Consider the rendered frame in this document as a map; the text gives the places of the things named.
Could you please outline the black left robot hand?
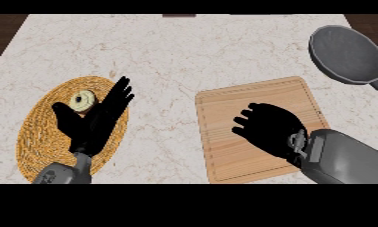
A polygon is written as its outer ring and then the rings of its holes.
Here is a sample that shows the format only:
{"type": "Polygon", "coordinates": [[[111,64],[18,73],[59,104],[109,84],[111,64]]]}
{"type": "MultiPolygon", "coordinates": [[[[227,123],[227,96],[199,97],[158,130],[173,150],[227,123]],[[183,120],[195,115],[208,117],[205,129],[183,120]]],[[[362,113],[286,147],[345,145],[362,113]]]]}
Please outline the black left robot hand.
{"type": "Polygon", "coordinates": [[[71,153],[83,153],[89,157],[100,153],[117,121],[134,98],[128,83],[130,79],[123,76],[103,101],[93,106],[84,117],[62,102],[52,105],[58,129],[71,138],[71,153]]]}

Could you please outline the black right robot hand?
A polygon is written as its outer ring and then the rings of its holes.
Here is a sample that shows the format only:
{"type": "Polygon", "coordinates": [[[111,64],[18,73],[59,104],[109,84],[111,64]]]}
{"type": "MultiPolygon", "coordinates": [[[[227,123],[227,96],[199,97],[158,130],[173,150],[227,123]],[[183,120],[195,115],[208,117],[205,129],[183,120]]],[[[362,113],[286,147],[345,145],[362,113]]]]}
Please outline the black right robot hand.
{"type": "Polygon", "coordinates": [[[241,117],[233,118],[239,127],[233,127],[232,132],[258,149],[300,168],[300,154],[288,144],[289,138],[297,136],[300,131],[304,131],[306,135],[306,127],[297,116],[283,108],[266,103],[251,103],[241,114],[241,117]]]}

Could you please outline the wooden cutting board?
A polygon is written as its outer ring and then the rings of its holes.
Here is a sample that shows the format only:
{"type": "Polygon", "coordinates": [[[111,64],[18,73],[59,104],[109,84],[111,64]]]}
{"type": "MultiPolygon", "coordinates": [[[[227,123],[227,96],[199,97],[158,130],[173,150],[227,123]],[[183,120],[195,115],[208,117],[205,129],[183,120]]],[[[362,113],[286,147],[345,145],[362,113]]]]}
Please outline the wooden cutting board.
{"type": "Polygon", "coordinates": [[[233,118],[251,102],[291,111],[307,133],[329,128],[307,83],[298,76],[199,92],[195,106],[211,183],[248,183],[298,171],[232,133],[233,118]]]}

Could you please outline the grey frying pan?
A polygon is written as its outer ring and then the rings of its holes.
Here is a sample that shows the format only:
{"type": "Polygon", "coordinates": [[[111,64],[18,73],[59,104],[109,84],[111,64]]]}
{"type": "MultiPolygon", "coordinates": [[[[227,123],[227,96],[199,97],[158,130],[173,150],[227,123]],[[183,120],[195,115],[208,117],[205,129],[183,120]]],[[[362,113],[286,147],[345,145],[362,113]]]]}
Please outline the grey frying pan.
{"type": "Polygon", "coordinates": [[[359,31],[340,25],[319,27],[310,35],[309,55],[331,79],[378,91],[378,45],[359,31]]]}

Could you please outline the pale glazed doughnut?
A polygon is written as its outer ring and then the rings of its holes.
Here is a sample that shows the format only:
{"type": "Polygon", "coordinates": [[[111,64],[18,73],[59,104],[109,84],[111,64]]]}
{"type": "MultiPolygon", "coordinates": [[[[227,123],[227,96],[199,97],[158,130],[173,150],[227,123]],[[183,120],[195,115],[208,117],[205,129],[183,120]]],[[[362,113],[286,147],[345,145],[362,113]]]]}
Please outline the pale glazed doughnut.
{"type": "Polygon", "coordinates": [[[75,112],[86,112],[96,104],[96,95],[90,90],[78,91],[69,99],[69,107],[75,112]]]}

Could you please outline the round woven wicker placemat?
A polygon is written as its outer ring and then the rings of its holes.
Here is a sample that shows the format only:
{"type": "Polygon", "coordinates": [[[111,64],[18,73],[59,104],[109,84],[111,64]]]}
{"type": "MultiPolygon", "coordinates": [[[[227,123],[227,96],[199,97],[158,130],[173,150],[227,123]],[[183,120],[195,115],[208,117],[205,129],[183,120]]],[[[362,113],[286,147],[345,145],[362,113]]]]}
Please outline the round woven wicker placemat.
{"type": "MultiPolygon", "coordinates": [[[[100,103],[117,82],[97,76],[74,78],[58,85],[34,105],[24,120],[16,140],[18,168],[31,183],[43,168],[53,162],[68,166],[74,166],[77,163],[74,153],[69,152],[71,138],[58,129],[52,105],[62,102],[69,106],[69,99],[81,90],[90,90],[96,95],[96,104],[100,103]]],[[[74,112],[84,117],[90,109],[86,112],[74,112]]],[[[115,154],[127,131],[127,122],[128,106],[117,121],[105,147],[100,153],[91,157],[90,175],[99,171],[115,154]]]]}

